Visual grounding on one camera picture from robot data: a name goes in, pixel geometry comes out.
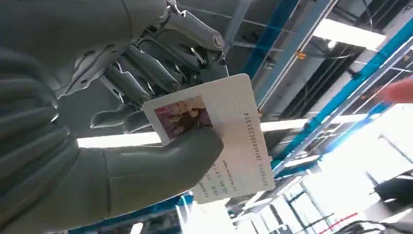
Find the ceiling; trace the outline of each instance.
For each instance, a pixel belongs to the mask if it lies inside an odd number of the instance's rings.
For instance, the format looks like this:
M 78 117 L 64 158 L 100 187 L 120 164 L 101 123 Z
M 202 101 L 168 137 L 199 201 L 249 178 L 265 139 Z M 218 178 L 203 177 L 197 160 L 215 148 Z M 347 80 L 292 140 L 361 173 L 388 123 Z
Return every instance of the ceiling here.
M 187 9 L 205 24 L 225 35 L 231 22 L 231 16 L 240 1 L 246 0 L 180 0 L 178 6 L 180 9 Z M 281 0 L 250 1 L 244 21 L 234 40 L 239 42 L 238 44 L 243 44 L 243 46 L 231 46 L 226 56 L 230 75 L 238 74 L 245 69 L 251 53 L 255 50 L 254 46 L 251 45 L 259 42 L 260 37 L 267 29 L 265 25 L 273 17 L 273 13 L 280 2 Z M 261 80 L 268 76 L 274 65 L 283 56 L 282 50 L 288 46 L 297 29 L 307 19 L 315 2 L 315 0 L 299 1 L 295 11 L 283 27 L 284 31 L 280 32 L 276 41 L 273 41 L 275 51 L 266 56 L 252 80 L 255 88 L 262 85 Z M 402 25 L 403 17 L 412 13 L 412 1 L 410 0 L 368 0 L 367 3 L 368 8 L 362 0 L 340 0 L 327 18 L 391 37 L 395 33 L 394 28 L 400 28 L 400 25 Z M 373 51 L 368 51 L 362 47 L 340 42 L 334 48 L 329 49 L 328 42 L 317 37 L 311 38 L 304 48 L 304 52 L 309 56 L 297 60 L 288 70 L 274 94 L 269 98 L 268 104 L 262 109 L 262 121 L 313 117 L 365 65 L 363 62 L 368 62 L 375 54 Z M 324 55 L 324 58 L 311 56 L 313 54 Z M 334 57 L 341 56 L 346 57 L 334 59 Z M 375 104 L 374 99 L 370 99 L 370 97 L 379 87 L 387 84 L 395 76 L 397 77 L 393 81 L 413 74 L 410 71 L 413 70 L 412 62 L 413 53 L 410 52 L 395 66 L 396 68 L 407 69 L 407 71 L 390 70 L 344 114 L 368 112 Z M 60 120 L 78 137 L 122 134 L 120 127 L 89 128 L 89 122 L 93 114 L 99 111 L 114 110 L 119 105 L 118 99 L 99 80 L 95 80 L 88 89 L 62 97 L 59 102 Z M 319 136 L 320 139 L 314 140 L 307 147 L 308 154 L 306 156 L 322 154 L 325 147 L 349 126 L 350 124 L 330 125 L 326 130 L 334 129 L 334 131 L 323 132 Z M 301 129 L 265 133 L 269 153 L 273 157 L 277 157 L 277 154 L 299 131 Z M 261 199 L 267 198 L 269 195 L 273 196 L 274 192 L 269 191 Z M 252 196 L 231 199 L 228 203 L 229 209 L 241 212 L 241 207 Z

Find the blue steel beam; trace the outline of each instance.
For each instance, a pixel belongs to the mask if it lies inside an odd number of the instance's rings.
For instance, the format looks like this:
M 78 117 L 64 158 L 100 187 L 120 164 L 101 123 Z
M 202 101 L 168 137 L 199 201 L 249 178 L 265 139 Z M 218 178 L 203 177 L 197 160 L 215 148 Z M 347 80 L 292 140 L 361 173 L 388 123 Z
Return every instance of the blue steel beam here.
M 254 78 L 261 64 L 267 58 L 275 40 L 281 33 L 281 29 L 293 14 L 298 2 L 299 0 L 280 0 L 242 71 L 242 73 L 249 75 L 250 79 Z
M 144 209 L 141 209 L 141 210 L 129 213 L 129 214 L 125 214 L 125 215 L 118 216 L 115 218 L 108 218 L 99 223 L 95 223 L 89 226 L 85 226 L 85 227 L 81 227 L 81 228 L 77 228 L 73 230 L 69 230 L 68 234 L 84 234 L 86 232 L 96 231 L 102 228 L 108 228 L 110 226 L 115 226 L 115 225 L 118 225 L 119 223 L 124 223 L 124 222 L 128 222 L 131 220 L 139 220 L 148 215 L 156 214 L 158 212 L 174 210 L 176 208 L 176 204 L 180 203 L 180 199 L 181 199 L 180 196 L 176 196 L 166 201 L 154 204 L 152 206 L 146 207 Z
M 264 78 L 263 85 L 259 87 L 258 92 L 255 94 L 255 100 L 260 110 L 264 107 L 268 98 L 273 94 L 282 78 L 297 59 L 296 52 L 301 51 L 306 46 L 315 28 L 321 20 L 327 16 L 337 1 L 338 0 L 318 0 L 315 3 L 311 13 L 299 27 L 293 39 L 284 50 L 280 60 L 277 61 L 268 77 Z
M 274 176 L 284 164 L 305 149 L 311 141 L 334 119 L 345 111 L 359 95 L 370 88 L 394 66 L 413 46 L 413 19 L 411 19 L 369 63 L 305 126 L 305 128 L 273 160 Z
M 371 111 L 368 112 L 367 117 L 359 122 L 354 123 L 350 128 L 348 128 L 343 134 L 337 137 L 333 142 L 331 142 L 325 150 L 325 153 L 322 154 L 319 158 L 315 161 L 306 163 L 294 168 L 284 168 L 280 173 L 278 173 L 275 178 L 282 178 L 284 176 L 290 176 L 299 172 L 306 171 L 311 169 L 317 165 L 317 162 L 322 160 L 323 157 L 327 154 L 332 152 L 335 148 L 341 145 L 345 140 L 347 140 L 351 135 L 355 134 L 357 131 L 362 129 L 367 124 L 373 122 L 372 119 L 373 115 L 382 114 L 386 110 L 388 110 L 392 106 L 392 103 L 380 103 L 379 105 L 375 106 Z

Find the red line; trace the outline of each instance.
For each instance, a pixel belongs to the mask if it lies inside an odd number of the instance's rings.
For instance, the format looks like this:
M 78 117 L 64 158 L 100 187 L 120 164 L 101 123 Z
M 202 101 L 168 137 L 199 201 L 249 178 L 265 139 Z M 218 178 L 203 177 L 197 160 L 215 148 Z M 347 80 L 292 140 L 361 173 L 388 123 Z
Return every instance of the red line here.
M 331 226 L 329 226 L 327 229 L 325 229 L 324 231 L 322 231 L 322 232 L 319 233 L 319 234 L 323 234 L 323 233 L 325 233 L 325 232 L 328 231 L 328 230 L 331 230 L 331 231 L 332 231 L 334 226 L 337 226 L 339 223 L 341 223 L 341 222 L 343 222 L 343 221 L 345 221 L 345 220 L 347 220 L 347 219 L 349 219 L 349 218 L 352 218 L 352 217 L 356 216 L 357 214 L 358 214 L 358 213 L 354 213 L 354 214 L 351 214 L 351 215 L 349 215 L 349 216 L 347 216 L 347 217 L 345 217 L 345 218 L 340 219 L 339 221 L 333 223 Z

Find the blue metal frame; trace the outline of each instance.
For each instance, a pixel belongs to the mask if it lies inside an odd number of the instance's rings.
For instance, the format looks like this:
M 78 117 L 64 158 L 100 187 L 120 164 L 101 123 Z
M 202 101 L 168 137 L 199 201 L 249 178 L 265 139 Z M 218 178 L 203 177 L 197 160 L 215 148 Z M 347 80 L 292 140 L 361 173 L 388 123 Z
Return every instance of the blue metal frame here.
M 180 200 L 181 200 L 181 197 L 176 196 L 168 200 L 165 200 L 163 202 L 154 204 L 152 206 L 146 207 L 144 209 L 141 209 L 141 210 L 129 213 L 129 214 L 125 214 L 125 215 L 118 216 L 115 218 L 108 218 L 99 223 L 95 223 L 89 226 L 84 226 L 84 227 L 73 229 L 73 230 L 69 230 L 68 233 L 69 234 L 83 234 L 85 232 L 96 231 L 96 230 L 100 230 L 105 227 L 114 226 L 120 222 L 139 219 L 146 215 L 155 214 L 157 212 L 174 210 L 177 204 L 181 204 Z
M 380 66 L 383 65 L 389 57 L 393 54 L 400 53 L 399 48 L 405 46 L 404 44 L 411 40 L 413 36 L 413 19 L 410 20 L 367 64 L 364 68 L 357 73 L 353 79 L 348 82 L 344 88 L 317 114 L 312 118 L 304 127 L 304 129 L 289 143 L 286 148 L 277 155 L 273 160 L 273 170 L 282 170 L 281 164 L 287 156 L 291 156 L 297 150 L 297 147 L 305 146 L 302 144 L 304 141 L 311 140 L 311 135 L 314 135 L 316 130 L 320 129 L 323 120 L 331 115 L 338 107 L 344 102 L 348 102 L 349 96 L 358 90 L 358 88 L 373 74 L 380 70 Z
M 299 0 L 281 0 L 278 7 L 274 10 L 265 31 L 261 35 L 254 50 L 242 71 L 253 79 L 258 72 L 261 64 L 267 58 L 275 40 L 281 33 L 281 29 L 293 14 Z
M 368 112 L 368 115 L 365 119 L 354 123 L 349 129 L 346 130 L 346 132 L 336 139 L 334 139 L 333 142 L 331 142 L 327 148 L 326 148 L 326 153 L 332 152 L 335 148 L 337 148 L 339 145 L 341 145 L 345 140 L 348 139 L 351 135 L 362 129 L 364 126 L 367 124 L 373 122 L 374 120 L 371 118 L 372 115 L 376 114 L 382 114 L 386 110 L 388 110 L 392 106 L 392 103 L 380 103 L 377 106 L 375 106 L 371 111 Z
M 330 12 L 337 1 L 338 0 L 318 0 L 315 2 L 311 13 L 299 27 L 271 73 L 268 77 L 263 78 L 263 85 L 257 87 L 258 92 L 255 94 L 255 101 L 260 110 L 263 110 L 266 100 L 275 91 L 279 82 L 296 60 L 297 51 L 300 51 L 307 44 L 319 22 Z

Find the wire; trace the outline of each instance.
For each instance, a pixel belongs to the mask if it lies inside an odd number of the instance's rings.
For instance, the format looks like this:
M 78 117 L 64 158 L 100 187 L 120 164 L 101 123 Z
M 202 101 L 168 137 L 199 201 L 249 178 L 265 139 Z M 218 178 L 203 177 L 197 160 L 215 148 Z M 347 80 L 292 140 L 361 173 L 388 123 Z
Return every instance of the wire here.
M 380 222 L 369 221 L 369 220 L 358 220 L 358 221 L 354 221 L 354 222 L 352 222 L 352 223 L 350 223 L 350 224 L 342 227 L 340 230 L 338 230 L 338 231 L 336 232 L 336 234 L 346 234 L 346 233 L 361 234 L 361 233 L 367 233 L 367 231 L 368 231 L 368 232 L 373 232 L 373 231 L 380 230 L 380 229 L 374 228 L 374 229 L 364 230 L 365 232 L 361 232 L 361 231 L 358 231 L 358 232 L 348 232 L 348 231 L 347 231 L 348 229 L 352 228 L 354 225 L 356 225 L 356 224 L 361 224 L 361 223 L 377 224 L 377 225 L 381 225 L 382 227 L 385 227 L 386 229 L 393 229 L 393 230 L 396 230 L 396 231 L 398 231 L 398 232 L 400 232 L 400 233 L 403 233 L 403 234 L 413 234 L 412 231 L 400 229 L 400 228 L 398 228 L 398 227 L 396 227 L 395 225 L 390 224 L 390 223 L 380 223 Z
M 336 60 L 336 59 L 346 59 L 349 58 L 351 56 L 357 55 L 358 52 L 353 52 L 349 55 L 344 55 L 344 56 L 326 56 L 326 55 L 320 55 L 320 54 L 311 54 L 311 53 L 304 53 L 306 56 L 309 57 L 313 57 L 313 58 L 321 58 L 321 59 L 332 59 L 332 60 Z
M 373 28 L 373 16 L 369 10 L 369 5 L 367 4 L 366 0 L 362 0 L 364 6 L 366 7 L 366 12 L 367 12 L 367 16 L 369 17 L 369 22 L 370 22 L 370 26 L 371 28 Z

